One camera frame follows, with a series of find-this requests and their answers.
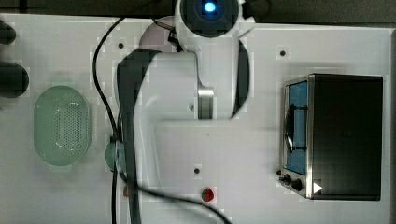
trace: black microwave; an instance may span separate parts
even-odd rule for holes
[[[312,200],[379,201],[383,79],[311,74],[284,85],[282,186]]]

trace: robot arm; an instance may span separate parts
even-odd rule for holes
[[[122,117],[127,179],[130,189],[136,189],[130,194],[132,220],[138,216],[138,186],[162,187],[154,138],[157,124],[172,120],[229,119],[233,114],[238,38],[249,26],[241,24],[246,21],[236,0],[217,0],[218,11],[204,13],[200,19],[206,22],[207,29],[191,27],[183,19],[184,10],[195,10],[188,13],[196,14],[199,8],[203,12],[207,3],[214,1],[177,2],[177,37],[187,52],[138,49],[119,64],[116,95]],[[212,27],[214,21],[218,21],[216,27]]]

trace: black cable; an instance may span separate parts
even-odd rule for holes
[[[102,40],[100,41],[100,43],[96,47],[96,51],[95,51],[95,53],[93,55],[93,60],[92,60],[93,81],[95,83],[96,89],[98,90],[99,95],[100,95],[103,103],[105,104],[105,108],[106,108],[108,117],[110,118],[111,127],[113,129],[112,141],[116,141],[117,139],[119,139],[120,133],[118,132],[118,129],[117,129],[117,126],[116,126],[116,121],[114,120],[114,116],[113,116],[113,113],[111,111],[110,105],[108,104],[108,101],[107,101],[105,95],[103,94],[102,89],[101,89],[101,87],[99,85],[98,76],[97,76],[97,72],[96,72],[96,64],[97,64],[97,58],[98,58],[98,54],[99,54],[100,48],[105,43],[106,38],[114,30],[114,28],[116,28],[116,26],[118,24],[120,24],[120,22],[122,22],[124,19],[125,18],[118,19],[108,29],[108,31],[105,33],[105,35],[102,37]],[[117,217],[116,217],[116,198],[117,198],[116,196],[117,195],[116,195],[116,193],[117,193],[117,167],[116,167],[116,163],[114,162],[113,182],[112,182],[112,188],[111,188],[111,220],[112,220],[113,224],[117,224]]]
[[[95,83],[96,89],[99,92],[99,95],[103,101],[103,103],[105,104],[106,107],[106,111],[108,114],[108,117],[110,118],[110,122],[111,122],[111,127],[113,129],[113,136],[112,136],[112,140],[111,141],[116,141],[116,140],[120,140],[122,141],[122,130],[121,130],[121,122],[120,122],[120,114],[119,114],[119,120],[118,120],[118,126],[116,125],[116,121],[114,120],[114,116],[113,113],[111,111],[110,105],[108,104],[108,101],[105,97],[105,95],[102,92],[102,89],[99,85],[99,81],[97,78],[97,73],[96,73],[96,63],[97,63],[97,56],[99,54],[99,50],[102,47],[102,45],[105,43],[106,38],[108,37],[108,35],[114,30],[114,28],[120,24],[120,22],[122,22],[125,18],[120,18],[119,20],[117,20],[106,32],[106,34],[102,37],[102,40],[100,41],[99,45],[96,48],[96,51],[93,55],[93,61],[92,61],[92,72],[93,72],[93,81]],[[112,182],[112,190],[111,190],[111,216],[112,216],[112,223],[113,224],[117,224],[117,219],[116,219],[116,193],[117,193],[117,166],[116,163],[114,162],[114,167],[113,167],[113,182]],[[221,220],[225,223],[225,224],[232,224],[228,218],[226,216],[224,216],[219,210],[217,210],[216,208],[193,200],[193,199],[187,199],[187,198],[182,198],[182,197],[178,197],[178,196],[174,196],[174,195],[168,195],[165,193],[160,193],[158,191],[153,191],[150,189],[145,189],[142,186],[137,186],[138,189],[142,192],[145,192],[149,195],[152,196],[156,196],[156,197],[161,197],[161,198],[165,198],[167,200],[170,201],[180,201],[180,202],[184,202],[184,203],[193,203],[193,204],[198,204],[201,205],[202,207],[208,209],[209,211],[212,211],[213,213],[215,213],[219,218],[221,218]]]
[[[179,197],[179,196],[175,196],[175,195],[160,193],[158,191],[153,191],[150,189],[145,189],[142,186],[138,186],[138,187],[139,187],[139,190],[141,190],[142,192],[145,192],[151,196],[165,198],[165,199],[171,200],[171,201],[180,201],[183,203],[193,203],[193,204],[201,205],[202,207],[206,208],[207,210],[215,213],[225,224],[232,224],[231,221],[229,221],[228,218],[226,216],[224,216],[218,209],[210,206],[209,204],[206,204],[206,203],[194,200],[194,199],[183,198],[183,197]]]
[[[117,166],[114,162],[113,165],[113,183],[111,187],[111,223],[117,224],[117,216],[116,216],[116,199],[117,199]]]
[[[114,116],[113,113],[111,112],[111,108],[110,105],[108,104],[108,101],[105,97],[105,95],[102,92],[102,89],[100,88],[99,85],[99,81],[98,81],[98,76],[96,73],[96,63],[97,63],[97,58],[98,58],[98,54],[100,51],[100,48],[102,47],[102,45],[105,43],[106,38],[108,37],[108,35],[114,30],[114,28],[116,28],[116,26],[118,24],[120,24],[120,22],[122,22],[125,18],[120,18],[118,19],[109,29],[108,31],[105,33],[105,35],[102,37],[102,40],[100,41],[99,45],[96,48],[96,51],[93,55],[93,61],[92,61],[92,72],[93,72],[93,81],[95,83],[96,89],[99,92],[100,98],[102,99],[103,103],[105,104],[106,110],[107,110],[107,114],[108,117],[110,118],[110,122],[111,122],[111,127],[113,128],[113,137],[114,138],[118,138],[117,137],[117,126],[116,126],[116,121],[114,120]]]

